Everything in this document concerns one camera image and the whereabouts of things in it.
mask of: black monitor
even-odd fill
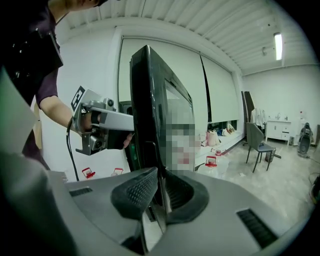
[[[131,103],[140,167],[193,171],[195,119],[191,96],[149,45],[132,56],[130,66]]]

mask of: white table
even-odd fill
[[[289,145],[292,122],[287,120],[269,119],[266,122],[265,142],[268,138],[287,141]]]

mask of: floor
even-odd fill
[[[267,170],[266,154],[257,163],[252,173],[258,152],[251,150],[248,163],[246,159],[249,146],[239,143],[225,156],[229,160],[225,180],[245,188],[270,207],[278,211],[293,226],[307,218],[313,210],[309,196],[311,182],[320,171],[320,164],[297,154],[296,146],[287,146],[285,141],[268,139],[267,144],[276,148],[281,159],[274,157]],[[315,148],[311,147],[309,155]]]

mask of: gray chair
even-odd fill
[[[264,139],[264,134],[262,133],[262,131],[260,131],[259,128],[254,123],[247,122],[246,123],[246,141],[249,144],[249,152],[248,152],[248,156],[246,158],[245,163],[248,163],[251,148],[254,148],[256,151],[258,151],[258,156],[256,158],[255,165],[252,171],[253,173],[255,172],[259,156],[260,156],[260,163],[261,163],[262,153],[271,152],[272,154],[273,150],[275,149],[274,147],[269,146],[265,143],[261,145],[261,142],[263,139]],[[270,161],[268,162],[268,167],[266,168],[267,171],[269,169],[269,165],[270,165]]]

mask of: dark shirt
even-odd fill
[[[25,28],[26,33],[33,32],[36,28],[38,28],[41,35],[46,35],[48,33],[52,33],[54,38],[56,38],[55,28],[56,28],[56,21],[54,16],[52,15],[51,11],[47,4],[43,5],[41,9],[35,13],[30,20],[28,21],[27,27]],[[55,70],[48,74],[42,81],[38,91],[35,95],[26,96],[21,94],[24,100],[31,105],[33,98],[35,96],[36,103],[40,108],[40,103],[43,99],[51,96],[58,96],[57,92],[57,76],[58,70]],[[35,134],[32,130],[26,143],[23,148],[22,153],[29,158],[36,159],[40,161],[48,170],[49,167],[46,164],[45,160],[41,156],[41,152],[36,145]]]

